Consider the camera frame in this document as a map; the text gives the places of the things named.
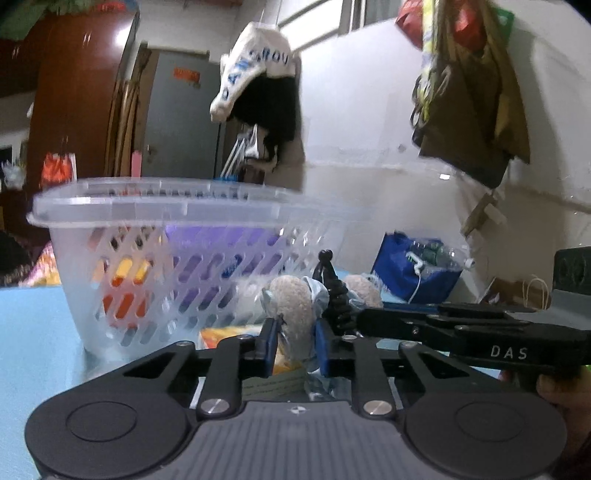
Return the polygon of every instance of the clear plastic basket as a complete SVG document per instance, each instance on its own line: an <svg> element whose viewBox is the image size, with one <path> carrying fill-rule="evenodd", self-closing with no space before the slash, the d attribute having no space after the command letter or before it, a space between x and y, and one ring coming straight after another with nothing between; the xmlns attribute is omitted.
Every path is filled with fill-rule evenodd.
<svg viewBox="0 0 591 480"><path fill-rule="evenodd" d="M236 282L311 274L352 212L283 189L176 179L81 180L36 195L85 348L133 359L204 327L245 325Z"/></svg>

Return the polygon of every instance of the pink object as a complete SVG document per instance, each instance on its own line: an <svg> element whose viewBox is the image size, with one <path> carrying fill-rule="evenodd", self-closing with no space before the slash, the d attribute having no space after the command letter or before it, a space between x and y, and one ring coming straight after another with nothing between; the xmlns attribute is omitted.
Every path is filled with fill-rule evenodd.
<svg viewBox="0 0 591 480"><path fill-rule="evenodd" d="M139 150L135 150L131 154L131 176L142 176L142 152L140 152Z"/></svg>

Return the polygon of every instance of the metal screw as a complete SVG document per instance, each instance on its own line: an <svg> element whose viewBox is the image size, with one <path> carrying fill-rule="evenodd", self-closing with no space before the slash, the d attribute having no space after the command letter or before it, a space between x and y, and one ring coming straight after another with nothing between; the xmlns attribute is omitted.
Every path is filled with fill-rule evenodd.
<svg viewBox="0 0 591 480"><path fill-rule="evenodd" d="M224 413L230 408L230 404L222 398L210 398L201 403L199 408L205 413L212 415Z"/></svg>
<svg viewBox="0 0 591 480"><path fill-rule="evenodd" d="M392 405L384 400L370 400L364 406L365 413L375 416L387 415L392 411Z"/></svg>

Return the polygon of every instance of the door handle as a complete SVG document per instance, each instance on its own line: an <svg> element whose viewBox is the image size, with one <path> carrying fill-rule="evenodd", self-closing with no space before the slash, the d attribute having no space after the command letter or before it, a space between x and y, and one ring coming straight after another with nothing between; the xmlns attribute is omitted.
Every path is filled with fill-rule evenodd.
<svg viewBox="0 0 591 480"><path fill-rule="evenodd" d="M146 160L148 163L152 163L153 158L152 155L155 154L158 150L156 150L152 145L146 145Z"/></svg>

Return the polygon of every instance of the orange sign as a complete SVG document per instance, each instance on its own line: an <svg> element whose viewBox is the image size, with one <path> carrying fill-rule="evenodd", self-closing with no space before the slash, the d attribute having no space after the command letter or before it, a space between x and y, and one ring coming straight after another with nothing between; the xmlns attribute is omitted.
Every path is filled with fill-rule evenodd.
<svg viewBox="0 0 591 480"><path fill-rule="evenodd" d="M187 82L199 83L199 77L201 76L201 74L199 72L195 72L195 70L181 69L179 67L175 67L173 76L178 80L186 80Z"/></svg>

